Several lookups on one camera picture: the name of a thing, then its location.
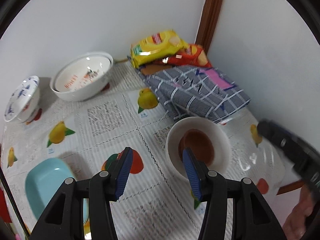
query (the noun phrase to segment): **white bowl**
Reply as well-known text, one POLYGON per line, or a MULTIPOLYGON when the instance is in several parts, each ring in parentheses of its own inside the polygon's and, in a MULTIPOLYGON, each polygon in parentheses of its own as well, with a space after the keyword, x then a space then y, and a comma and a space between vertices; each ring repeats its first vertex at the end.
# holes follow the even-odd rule
POLYGON ((198 129, 209 137, 214 148, 214 159, 208 169, 224 174, 232 154, 228 136, 219 125, 201 117, 184 118, 170 129, 165 143, 165 155, 169 168, 181 179, 188 180, 183 162, 179 157, 178 146, 184 134, 190 129, 198 129))
POLYGON ((39 78, 26 78, 12 93, 4 112, 6 122, 30 122, 39 109, 40 89, 39 78))
POLYGON ((83 101, 99 93, 110 81, 113 58, 91 52, 63 67, 50 81, 51 90, 66 101, 83 101))

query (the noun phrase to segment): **red chip bag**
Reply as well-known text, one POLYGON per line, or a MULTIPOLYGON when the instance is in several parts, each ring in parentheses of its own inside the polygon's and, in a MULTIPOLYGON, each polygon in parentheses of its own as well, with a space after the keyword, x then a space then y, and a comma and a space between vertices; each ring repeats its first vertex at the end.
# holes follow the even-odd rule
POLYGON ((189 44, 179 50, 176 55, 154 61, 154 64, 170 64, 175 66, 193 65, 197 67, 211 68, 212 65, 200 45, 189 44))

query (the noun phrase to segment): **bowl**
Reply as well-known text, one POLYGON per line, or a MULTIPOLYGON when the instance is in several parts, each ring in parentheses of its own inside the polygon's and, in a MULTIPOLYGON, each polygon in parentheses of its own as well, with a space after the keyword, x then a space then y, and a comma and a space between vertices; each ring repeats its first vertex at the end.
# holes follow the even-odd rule
POLYGON ((182 180, 188 180, 183 162, 179 157, 179 142, 190 129, 198 129, 204 132, 210 139, 214 148, 214 159, 209 170, 224 174, 230 163, 232 149, 225 132, 214 122, 202 117, 184 118, 170 129, 165 143, 165 155, 170 170, 182 180))
POLYGON ((26 78, 12 93, 4 112, 6 122, 30 122, 39 110, 39 78, 26 78))
MULTIPOLYGON (((58 158, 46 159, 29 171, 25 189, 29 205, 37 220, 64 180, 71 177, 76 179, 69 166, 58 158)), ((84 199, 83 223, 87 221, 88 216, 88 203, 84 199)))
POLYGON ((91 52, 63 67, 50 81, 51 90, 66 101, 83 101, 99 93, 110 81, 113 58, 91 52))

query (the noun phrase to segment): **folded cloth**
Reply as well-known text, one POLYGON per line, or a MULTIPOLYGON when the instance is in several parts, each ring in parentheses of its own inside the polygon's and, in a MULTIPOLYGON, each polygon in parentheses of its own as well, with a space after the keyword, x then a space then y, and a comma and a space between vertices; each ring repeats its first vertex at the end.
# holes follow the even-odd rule
POLYGON ((241 88, 216 68, 185 65, 148 76, 136 71, 175 121, 200 116, 219 123, 250 101, 241 88))

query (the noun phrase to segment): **human hand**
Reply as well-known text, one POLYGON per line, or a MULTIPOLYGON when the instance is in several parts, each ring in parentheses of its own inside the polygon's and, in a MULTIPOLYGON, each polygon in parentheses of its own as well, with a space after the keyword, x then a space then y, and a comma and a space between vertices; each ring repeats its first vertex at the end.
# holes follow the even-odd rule
POLYGON ((292 209, 282 226, 287 240, 299 240, 304 235, 306 217, 311 215, 314 205, 311 192, 306 185, 303 185, 299 203, 292 209))

